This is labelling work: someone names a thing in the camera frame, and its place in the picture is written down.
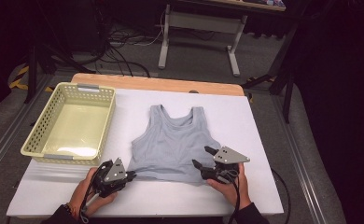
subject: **human hand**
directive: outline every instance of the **human hand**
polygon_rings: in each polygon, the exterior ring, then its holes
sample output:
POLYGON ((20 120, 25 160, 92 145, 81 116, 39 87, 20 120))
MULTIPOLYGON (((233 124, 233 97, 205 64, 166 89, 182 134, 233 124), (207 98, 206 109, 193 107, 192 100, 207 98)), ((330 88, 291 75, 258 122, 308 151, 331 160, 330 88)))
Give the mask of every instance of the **human hand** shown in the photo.
MULTIPOLYGON (((80 209, 80 206, 86 195, 86 190, 89 187, 91 178, 96 171, 97 171, 96 167, 90 168, 90 170, 87 172, 86 178, 84 180, 80 181, 80 183, 77 185, 77 188, 75 189, 74 193, 72 194, 71 201, 69 201, 69 205, 71 206, 72 217, 76 220, 78 220, 78 218, 79 218, 79 209, 80 209)), ((106 198, 97 197, 87 207, 87 211, 85 213, 86 216, 90 217, 102 206, 112 203, 115 200, 117 195, 118 195, 118 193, 115 192, 115 193, 110 194, 106 198)), ((87 202, 92 198, 92 196, 93 196, 93 194, 89 194, 87 202)))
MULTIPOLYGON (((248 195, 248 181, 245 176, 245 170, 244 165, 242 163, 238 163, 238 169, 240 171, 240 174, 238 174, 238 178, 240 181, 240 207, 239 210, 249 206, 251 204, 251 200, 249 199, 248 195)), ((228 200, 231 205, 235 206, 237 202, 237 192, 234 188, 233 184, 221 184, 219 182, 216 182, 216 180, 213 179, 207 179, 207 183, 217 191, 223 194, 223 196, 228 200)))

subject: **yellow plastic basket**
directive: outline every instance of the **yellow plastic basket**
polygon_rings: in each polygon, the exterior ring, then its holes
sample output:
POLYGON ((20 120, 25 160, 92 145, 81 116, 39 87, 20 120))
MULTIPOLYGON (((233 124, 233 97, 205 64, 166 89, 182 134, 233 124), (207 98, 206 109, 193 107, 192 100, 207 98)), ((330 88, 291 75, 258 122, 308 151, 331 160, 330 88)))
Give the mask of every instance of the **yellow plastic basket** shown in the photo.
POLYGON ((59 83, 21 148, 36 161, 99 165, 115 89, 59 83))

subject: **forearm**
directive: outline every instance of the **forearm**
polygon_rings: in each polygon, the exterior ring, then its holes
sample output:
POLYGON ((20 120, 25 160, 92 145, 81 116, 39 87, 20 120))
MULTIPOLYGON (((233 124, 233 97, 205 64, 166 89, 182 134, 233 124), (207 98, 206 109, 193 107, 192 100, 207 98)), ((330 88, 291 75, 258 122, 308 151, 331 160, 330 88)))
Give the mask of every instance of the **forearm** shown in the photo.
POLYGON ((41 222, 41 224, 53 224, 53 223, 78 224, 78 222, 62 206, 60 206, 51 217, 41 222))
POLYGON ((236 220, 238 224, 269 224, 269 221, 260 214, 254 203, 238 211, 236 220))

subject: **gray tank top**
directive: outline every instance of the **gray tank top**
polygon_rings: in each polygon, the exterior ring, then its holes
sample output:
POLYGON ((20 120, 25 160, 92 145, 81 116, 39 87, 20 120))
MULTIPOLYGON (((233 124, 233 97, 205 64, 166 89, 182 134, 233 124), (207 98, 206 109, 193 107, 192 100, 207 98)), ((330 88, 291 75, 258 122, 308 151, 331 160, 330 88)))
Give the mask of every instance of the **gray tank top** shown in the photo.
POLYGON ((133 140, 129 170, 138 176, 202 183, 192 159, 214 167, 213 156, 204 147, 220 148, 207 129, 202 107, 193 107, 183 118, 172 119, 164 106, 153 105, 146 131, 133 140))

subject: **white sheet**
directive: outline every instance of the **white sheet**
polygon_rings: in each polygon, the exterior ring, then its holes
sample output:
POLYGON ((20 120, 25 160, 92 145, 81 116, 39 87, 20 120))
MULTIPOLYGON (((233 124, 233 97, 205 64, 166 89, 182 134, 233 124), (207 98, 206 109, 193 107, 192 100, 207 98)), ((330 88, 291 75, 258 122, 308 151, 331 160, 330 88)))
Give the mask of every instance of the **white sheet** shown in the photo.
MULTIPOLYGON (((260 141, 252 111, 244 96, 192 94, 168 91, 117 90, 102 161, 121 157, 127 168, 131 142, 148 123, 151 105, 162 104, 172 118, 186 116, 192 106, 203 106, 213 138, 246 155, 249 195, 262 214, 283 213, 272 172, 260 141)), ((50 216, 70 200, 77 183, 90 167, 29 164, 10 203, 11 217, 50 216)), ((134 180, 118 198, 96 213, 97 217, 225 216, 232 212, 223 196, 206 185, 134 180)))

